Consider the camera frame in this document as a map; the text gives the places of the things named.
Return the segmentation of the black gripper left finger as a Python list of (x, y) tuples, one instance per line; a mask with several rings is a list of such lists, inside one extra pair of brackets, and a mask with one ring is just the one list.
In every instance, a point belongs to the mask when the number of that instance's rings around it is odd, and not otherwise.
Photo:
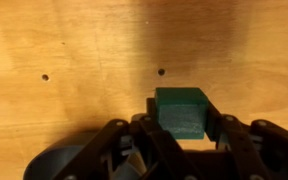
[(144, 167), (138, 180), (198, 180), (195, 165), (158, 124), (155, 101), (146, 103), (147, 112), (130, 122), (109, 121), (52, 180), (111, 180), (134, 154)]

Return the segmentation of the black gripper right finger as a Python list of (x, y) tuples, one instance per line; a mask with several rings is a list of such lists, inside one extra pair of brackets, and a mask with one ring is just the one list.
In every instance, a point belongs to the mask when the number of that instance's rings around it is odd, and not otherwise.
[(232, 156), (242, 180), (288, 180), (288, 130), (265, 119), (246, 125), (209, 103), (205, 133)]

